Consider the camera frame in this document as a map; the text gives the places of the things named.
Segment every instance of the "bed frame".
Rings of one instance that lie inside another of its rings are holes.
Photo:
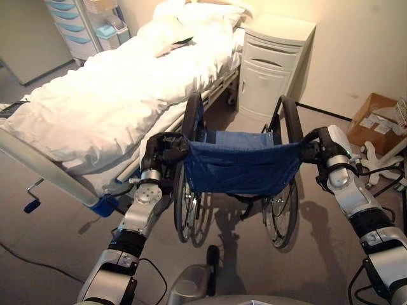
[[[231,0],[231,1],[187,1],[187,2],[205,2],[205,3],[216,3],[216,4],[234,4],[245,8],[244,16],[242,17],[243,22],[251,20],[256,14],[254,9],[241,1]],[[211,88],[202,94],[202,99],[204,102],[204,107],[207,109],[213,102],[222,94],[228,87],[235,86],[237,88],[239,68],[229,72],[227,75],[219,78]],[[183,120],[183,115],[180,116],[173,124],[167,128],[166,131],[176,131],[180,128]],[[50,161],[36,149],[32,148],[30,145],[21,141],[20,139],[12,136],[8,132],[0,128],[0,150],[6,153],[11,158],[22,163],[30,170],[36,172],[42,179],[48,180],[52,184],[55,184],[64,192],[70,194],[72,197],[80,201],[82,204],[95,210],[95,207],[100,202],[93,192],[89,191],[77,180],[71,177],[68,173],[63,171],[54,162]],[[119,183],[127,183],[128,178],[138,169],[140,164],[139,157],[132,162],[117,178]]]

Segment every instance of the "wire rack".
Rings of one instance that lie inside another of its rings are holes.
[[[395,111],[397,123],[404,130],[404,133],[407,133],[407,100],[405,98],[400,98],[396,104]]]

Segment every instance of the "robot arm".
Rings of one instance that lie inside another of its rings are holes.
[[[322,127],[309,133],[302,146],[302,160],[318,166],[318,184],[335,195],[358,235],[368,256],[363,264],[377,294],[392,305],[406,305],[407,237],[349,164],[351,149],[346,135],[335,125]]]
[[[82,286],[78,304],[131,305],[139,257],[155,222],[169,205],[163,200],[163,193],[171,189],[165,185],[163,168],[187,155],[188,145],[183,141],[178,133],[159,133],[148,140],[141,179],[133,181],[137,183],[134,202]]]

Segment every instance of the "wheelchair seat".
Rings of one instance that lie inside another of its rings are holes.
[[[279,194],[301,162],[298,143],[275,145],[276,138],[272,132],[205,132],[204,142],[189,142],[184,160],[190,188],[199,193]]]

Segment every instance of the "wall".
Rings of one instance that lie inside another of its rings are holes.
[[[72,60],[43,0],[0,0],[0,59],[20,83]]]
[[[162,0],[118,0],[118,4],[132,36],[135,36],[137,30],[152,19],[154,9],[161,1]]]
[[[407,92],[407,1],[245,0],[258,11],[317,22],[300,102],[352,117],[371,92]],[[132,34],[159,0],[119,0]]]

